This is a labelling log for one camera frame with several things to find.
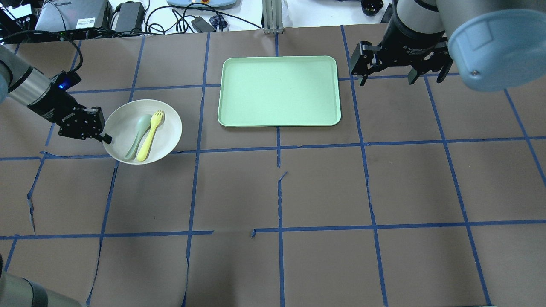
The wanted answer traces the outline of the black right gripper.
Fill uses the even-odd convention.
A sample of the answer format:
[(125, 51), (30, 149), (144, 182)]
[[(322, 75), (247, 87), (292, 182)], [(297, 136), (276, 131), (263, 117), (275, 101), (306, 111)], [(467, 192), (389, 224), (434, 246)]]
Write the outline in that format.
[(349, 59), (350, 74), (359, 77), (359, 86), (364, 86), (371, 74), (390, 67), (411, 66), (407, 75), (410, 85), (429, 71), (444, 79), (452, 65), (447, 38), (435, 36), (412, 39), (394, 35), (377, 45), (359, 41)]

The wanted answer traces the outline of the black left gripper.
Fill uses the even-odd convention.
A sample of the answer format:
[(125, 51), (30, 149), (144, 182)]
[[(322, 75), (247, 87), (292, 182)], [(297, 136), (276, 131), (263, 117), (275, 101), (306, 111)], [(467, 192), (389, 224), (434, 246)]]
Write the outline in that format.
[(62, 90), (49, 90), (45, 95), (28, 105), (28, 108), (59, 127), (58, 135), (85, 140), (96, 139), (111, 144), (112, 136), (105, 133), (104, 114), (101, 107), (85, 107), (73, 96)]

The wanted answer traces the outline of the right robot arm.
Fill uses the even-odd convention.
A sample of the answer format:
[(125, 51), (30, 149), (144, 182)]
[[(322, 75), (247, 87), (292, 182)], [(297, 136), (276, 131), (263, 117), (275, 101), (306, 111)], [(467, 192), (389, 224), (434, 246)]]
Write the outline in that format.
[(545, 75), (543, 0), (394, 0), (377, 45), (359, 41), (349, 61), (363, 86), (375, 72), (410, 66), (408, 83), (427, 72), (442, 82), (456, 65), (464, 84), (494, 92)]

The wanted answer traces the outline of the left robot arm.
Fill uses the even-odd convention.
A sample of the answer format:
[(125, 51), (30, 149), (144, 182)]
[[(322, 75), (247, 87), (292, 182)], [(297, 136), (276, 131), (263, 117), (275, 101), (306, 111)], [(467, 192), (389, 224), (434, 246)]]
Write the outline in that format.
[[(1, 99), (10, 97), (45, 120), (59, 126), (59, 135), (110, 144), (104, 132), (101, 107), (80, 105), (67, 90), (81, 82), (78, 69), (49, 78), (39, 69), (1, 47)], [(41, 284), (1, 270), (0, 299), (3, 307), (83, 307), (84, 303), (49, 290)]]

